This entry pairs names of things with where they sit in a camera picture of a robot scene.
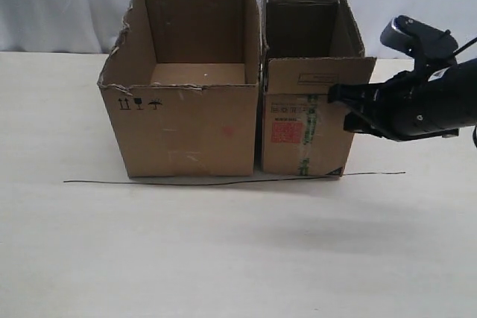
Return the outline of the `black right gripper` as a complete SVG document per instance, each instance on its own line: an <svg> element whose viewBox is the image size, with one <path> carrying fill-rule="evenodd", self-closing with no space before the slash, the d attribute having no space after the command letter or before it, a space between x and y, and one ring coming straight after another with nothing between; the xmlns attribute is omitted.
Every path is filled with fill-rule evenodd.
<svg viewBox="0 0 477 318"><path fill-rule="evenodd" d="M401 71L381 83L335 84L327 102L367 103L344 118L344 130L393 141L459 135L459 79L456 69L442 69L424 81Z"/></svg>

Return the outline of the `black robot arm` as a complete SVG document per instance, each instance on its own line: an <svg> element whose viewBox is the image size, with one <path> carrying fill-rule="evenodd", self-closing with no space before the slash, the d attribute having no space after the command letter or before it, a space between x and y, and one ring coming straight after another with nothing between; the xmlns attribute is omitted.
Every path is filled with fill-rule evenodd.
<svg viewBox="0 0 477 318"><path fill-rule="evenodd" d="M327 102L345 106L343 128L391 141L455 137L476 126L476 60L401 71L381 83L335 84Z"/></svg>

